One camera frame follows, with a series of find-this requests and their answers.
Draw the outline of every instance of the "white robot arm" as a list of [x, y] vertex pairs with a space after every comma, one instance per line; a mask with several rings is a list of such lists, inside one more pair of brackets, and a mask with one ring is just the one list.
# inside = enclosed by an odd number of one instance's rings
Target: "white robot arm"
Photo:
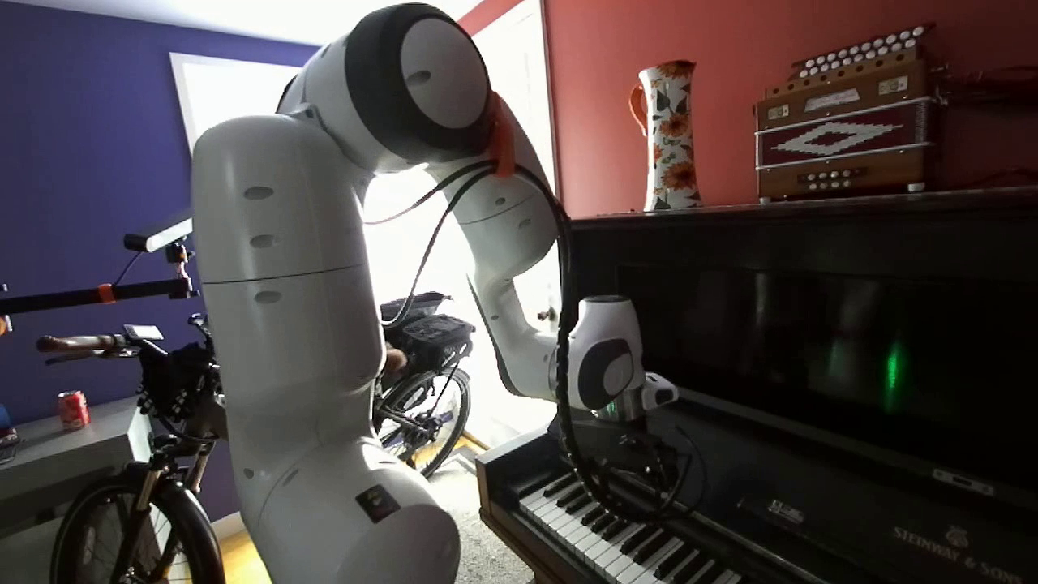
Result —
[[[476, 45], [446, 13], [369, 13], [311, 55], [278, 115], [221, 122], [195, 146], [197, 273], [235, 479], [272, 581], [456, 581], [458, 526], [369, 436], [385, 351], [360, 203], [377, 174], [411, 165], [438, 182], [462, 172], [446, 194], [502, 381], [551, 400], [555, 340], [522, 317], [513, 278], [551, 251], [555, 212]], [[572, 383], [575, 407], [642, 386], [635, 329], [616, 331], [634, 335], [629, 351], [598, 351], [584, 391]]]

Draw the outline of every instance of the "vase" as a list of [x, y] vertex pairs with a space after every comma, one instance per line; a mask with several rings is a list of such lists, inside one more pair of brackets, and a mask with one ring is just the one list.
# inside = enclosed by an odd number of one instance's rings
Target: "vase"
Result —
[[693, 63], [674, 60], [641, 72], [629, 92], [629, 115], [647, 138], [647, 215], [697, 208], [693, 141], [690, 141]]

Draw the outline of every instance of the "blue wall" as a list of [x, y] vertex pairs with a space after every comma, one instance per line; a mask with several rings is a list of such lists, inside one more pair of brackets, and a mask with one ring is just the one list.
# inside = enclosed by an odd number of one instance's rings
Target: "blue wall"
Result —
[[[187, 146], [169, 51], [302, 66], [315, 49], [197, 28], [77, 17], [0, 2], [0, 282], [9, 296], [117, 278], [123, 234], [187, 212]], [[141, 256], [123, 282], [169, 278]], [[138, 365], [46, 366], [42, 335], [117, 331], [156, 322], [174, 344], [202, 303], [126, 303], [18, 315], [0, 337], [0, 404], [18, 423], [54, 414], [54, 394], [110, 404], [138, 394]], [[210, 516], [235, 511], [227, 450], [205, 489]]]

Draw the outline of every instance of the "black piano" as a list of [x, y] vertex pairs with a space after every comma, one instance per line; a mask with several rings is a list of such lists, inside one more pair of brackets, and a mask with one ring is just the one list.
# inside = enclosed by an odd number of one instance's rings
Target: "black piano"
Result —
[[484, 457], [482, 516], [540, 581], [1038, 581], [1038, 188], [601, 219], [567, 245], [572, 303], [629, 296], [647, 369], [683, 386], [642, 427], [683, 479], [626, 518], [555, 432]]

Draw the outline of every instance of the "bicycle wheel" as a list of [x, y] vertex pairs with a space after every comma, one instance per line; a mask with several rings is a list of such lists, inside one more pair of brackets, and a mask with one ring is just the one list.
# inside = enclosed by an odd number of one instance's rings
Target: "bicycle wheel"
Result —
[[409, 386], [383, 408], [383, 449], [431, 476], [462, 442], [470, 413], [470, 375], [456, 369]]
[[117, 576], [126, 518], [144, 475], [87, 488], [64, 514], [52, 548], [52, 584], [224, 581], [217, 539], [192, 489], [160, 485], [131, 565]]

